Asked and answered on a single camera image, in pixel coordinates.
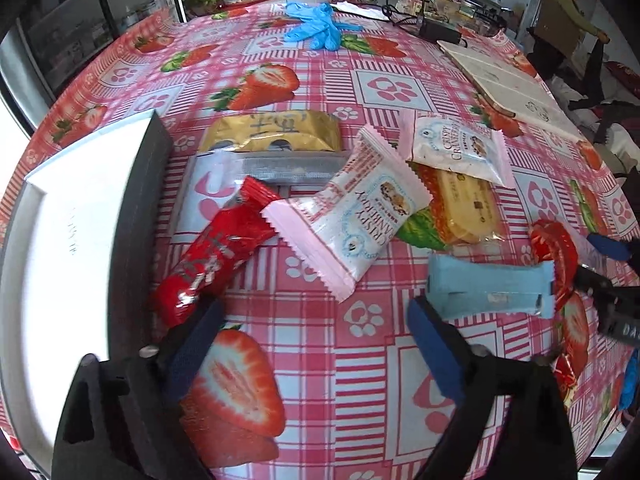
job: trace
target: pink wrapper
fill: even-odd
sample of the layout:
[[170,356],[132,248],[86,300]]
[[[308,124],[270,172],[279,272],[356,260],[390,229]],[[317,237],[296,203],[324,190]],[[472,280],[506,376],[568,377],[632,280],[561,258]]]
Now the pink wrapper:
[[398,153],[409,162],[516,186],[503,134],[454,116],[403,110]]
[[409,216],[430,201],[396,150],[367,125],[347,164],[322,191],[276,200],[262,216],[341,302]]

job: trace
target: red snack wrapper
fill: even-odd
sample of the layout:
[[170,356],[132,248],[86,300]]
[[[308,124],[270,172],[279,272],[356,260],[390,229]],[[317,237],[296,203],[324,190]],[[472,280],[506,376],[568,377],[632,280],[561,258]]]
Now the red snack wrapper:
[[571,296],[575,271],[578,268],[578,253],[571,235],[560,222],[538,220],[529,231],[534,260],[538,264],[553,261],[556,282],[556,312]]
[[275,235],[260,211],[280,196],[248,176],[239,197],[242,202],[218,212],[156,289],[152,303],[169,328],[187,320],[202,290],[220,294],[238,267]]

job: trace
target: black power adapter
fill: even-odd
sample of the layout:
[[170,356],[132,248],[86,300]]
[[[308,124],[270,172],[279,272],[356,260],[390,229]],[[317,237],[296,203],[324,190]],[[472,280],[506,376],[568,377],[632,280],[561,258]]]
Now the black power adapter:
[[422,25],[418,35],[426,41],[436,43],[438,40],[458,44],[462,34],[455,25],[438,22],[426,16],[422,18]]

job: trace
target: blue rubber gloves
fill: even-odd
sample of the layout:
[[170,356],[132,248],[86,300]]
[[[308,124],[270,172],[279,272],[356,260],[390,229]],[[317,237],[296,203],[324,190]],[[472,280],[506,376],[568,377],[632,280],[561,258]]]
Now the blue rubber gloves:
[[285,12],[292,18],[302,20],[304,23],[290,30],[284,35],[285,41],[297,42],[313,38],[310,47],[313,50],[325,48],[338,50],[342,34],[340,30],[362,30],[360,25],[334,22],[331,15],[334,10],[329,4],[320,4],[317,7],[309,7],[306,4],[288,3]]

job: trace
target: blue object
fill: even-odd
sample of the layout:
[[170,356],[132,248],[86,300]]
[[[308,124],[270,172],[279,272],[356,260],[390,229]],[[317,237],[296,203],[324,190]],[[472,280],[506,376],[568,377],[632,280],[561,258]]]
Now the blue object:
[[409,302],[406,325],[414,336],[415,343],[427,363],[440,393],[461,406],[465,400],[463,364],[450,348],[446,335],[455,337],[446,325],[424,301],[417,298]]
[[225,322],[222,302],[209,298],[201,298],[200,301],[206,302],[202,306],[198,305],[201,312],[194,312],[183,325],[172,328],[178,337],[184,336],[184,339],[166,364],[162,393],[165,399],[176,404],[189,391],[213,340]]
[[332,20],[334,9],[329,4],[309,7],[306,4],[288,3],[285,12],[292,18],[304,23],[284,35],[285,41],[303,41],[313,38],[310,47],[314,50],[325,48],[335,51],[340,48],[342,34],[340,30],[362,30],[360,25],[339,23]]
[[508,266],[474,264],[447,254],[429,258],[427,300],[442,319],[485,312],[555,314],[554,263]]
[[634,401],[636,394],[636,386],[638,385],[638,349],[636,348],[631,354],[626,365],[625,382],[622,385],[622,393],[620,393],[620,410],[626,410]]
[[631,251],[624,240],[614,240],[597,233],[587,235],[587,240],[600,254],[612,260],[628,262],[631,259]]

